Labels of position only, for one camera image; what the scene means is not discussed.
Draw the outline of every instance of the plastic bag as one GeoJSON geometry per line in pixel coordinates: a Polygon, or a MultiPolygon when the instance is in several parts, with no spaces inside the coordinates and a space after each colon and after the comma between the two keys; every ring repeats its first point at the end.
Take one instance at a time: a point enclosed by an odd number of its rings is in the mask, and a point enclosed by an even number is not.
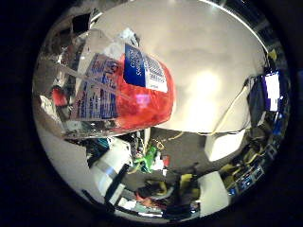
{"type": "Polygon", "coordinates": [[[165,64],[116,39],[90,61],[69,116],[83,127],[66,129],[64,136],[105,137],[146,129],[168,121],[174,101],[165,64]]]}

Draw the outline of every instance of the monitor screen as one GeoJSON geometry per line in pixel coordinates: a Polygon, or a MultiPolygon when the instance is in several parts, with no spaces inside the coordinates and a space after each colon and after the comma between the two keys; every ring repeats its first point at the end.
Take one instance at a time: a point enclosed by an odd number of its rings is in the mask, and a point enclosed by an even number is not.
{"type": "Polygon", "coordinates": [[[262,85],[265,99],[265,109],[267,111],[277,111],[280,100],[280,84],[278,71],[263,76],[262,85]]]}

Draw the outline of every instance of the desk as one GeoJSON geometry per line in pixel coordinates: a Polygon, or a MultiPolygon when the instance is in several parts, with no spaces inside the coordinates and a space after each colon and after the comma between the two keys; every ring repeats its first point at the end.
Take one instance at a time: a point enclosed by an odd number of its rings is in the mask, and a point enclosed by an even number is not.
{"type": "MultiPolygon", "coordinates": [[[[138,34],[142,50],[168,67],[175,81],[175,112],[159,128],[213,131],[245,79],[262,72],[264,54],[257,38],[234,17],[205,2],[128,2],[105,11],[92,29],[115,37],[126,27],[138,34]]],[[[106,44],[94,40],[86,45],[101,51],[106,44]]],[[[84,72],[90,59],[87,48],[82,55],[84,72]]],[[[238,131],[249,121],[248,93],[219,132],[238,131]]]]}

